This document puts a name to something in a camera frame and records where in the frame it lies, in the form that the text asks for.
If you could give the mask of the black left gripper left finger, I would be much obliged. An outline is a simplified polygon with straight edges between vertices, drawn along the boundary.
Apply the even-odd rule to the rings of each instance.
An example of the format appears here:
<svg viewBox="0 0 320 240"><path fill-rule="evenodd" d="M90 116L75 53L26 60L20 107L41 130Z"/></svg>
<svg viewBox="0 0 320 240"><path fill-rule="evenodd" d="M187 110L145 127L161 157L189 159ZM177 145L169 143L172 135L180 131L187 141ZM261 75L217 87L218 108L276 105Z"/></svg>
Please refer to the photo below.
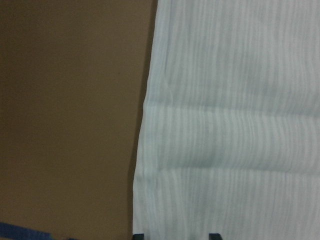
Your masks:
<svg viewBox="0 0 320 240"><path fill-rule="evenodd" d="M144 240L145 235L143 233L136 233L133 235L133 240Z"/></svg>

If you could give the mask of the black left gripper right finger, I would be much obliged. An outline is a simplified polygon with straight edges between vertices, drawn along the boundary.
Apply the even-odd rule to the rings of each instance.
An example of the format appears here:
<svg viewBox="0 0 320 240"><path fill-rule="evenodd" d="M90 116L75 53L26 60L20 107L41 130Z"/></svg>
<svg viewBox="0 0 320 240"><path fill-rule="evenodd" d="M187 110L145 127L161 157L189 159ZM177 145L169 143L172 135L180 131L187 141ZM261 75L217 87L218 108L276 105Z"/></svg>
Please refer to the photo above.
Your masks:
<svg viewBox="0 0 320 240"><path fill-rule="evenodd" d="M219 233L209 233L208 239L209 240L221 240L221 235Z"/></svg>

